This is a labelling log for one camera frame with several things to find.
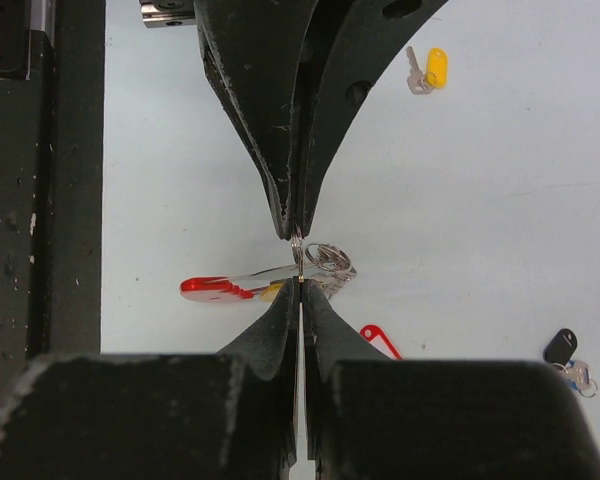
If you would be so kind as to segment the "red handled metal key organiser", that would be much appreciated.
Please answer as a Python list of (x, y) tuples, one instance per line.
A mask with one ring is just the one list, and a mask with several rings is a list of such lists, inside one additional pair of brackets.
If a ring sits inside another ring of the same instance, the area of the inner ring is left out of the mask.
[(304, 245), (292, 241), (294, 263), (238, 276), (192, 277), (179, 286), (180, 295), (199, 303), (230, 303), (259, 300), (271, 303), (287, 279), (314, 280), (328, 299), (357, 276), (349, 256), (329, 243)]

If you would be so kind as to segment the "yellow tagged key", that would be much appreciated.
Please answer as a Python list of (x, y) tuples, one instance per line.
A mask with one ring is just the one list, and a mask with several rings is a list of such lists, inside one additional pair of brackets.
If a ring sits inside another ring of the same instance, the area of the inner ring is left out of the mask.
[(443, 49), (432, 48), (429, 51), (424, 70), (420, 68), (412, 46), (406, 48), (406, 55), (410, 67), (407, 86), (412, 94), (426, 95), (446, 86), (449, 61)]

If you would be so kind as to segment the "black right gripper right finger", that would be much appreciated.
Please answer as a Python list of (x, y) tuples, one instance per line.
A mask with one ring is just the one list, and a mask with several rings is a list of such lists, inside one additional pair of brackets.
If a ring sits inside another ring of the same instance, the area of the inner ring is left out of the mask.
[(528, 361), (393, 360), (301, 288), (308, 450), (320, 479), (600, 479), (580, 407)]

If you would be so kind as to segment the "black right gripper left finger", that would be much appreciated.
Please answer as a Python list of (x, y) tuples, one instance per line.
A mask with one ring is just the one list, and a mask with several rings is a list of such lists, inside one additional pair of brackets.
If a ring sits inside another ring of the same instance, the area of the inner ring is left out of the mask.
[(0, 479), (285, 479), (300, 285), (214, 354), (42, 356), (0, 403)]

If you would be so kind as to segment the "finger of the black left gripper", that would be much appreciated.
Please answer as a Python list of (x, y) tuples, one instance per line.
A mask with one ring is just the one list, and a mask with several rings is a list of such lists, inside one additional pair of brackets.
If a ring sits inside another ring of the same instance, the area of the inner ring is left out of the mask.
[(276, 234), (295, 230), (298, 69), (313, 1), (197, 1), (207, 78), (260, 174)]
[(443, 1), (319, 1), (300, 67), (293, 227), (306, 237), (326, 173), (372, 87)]

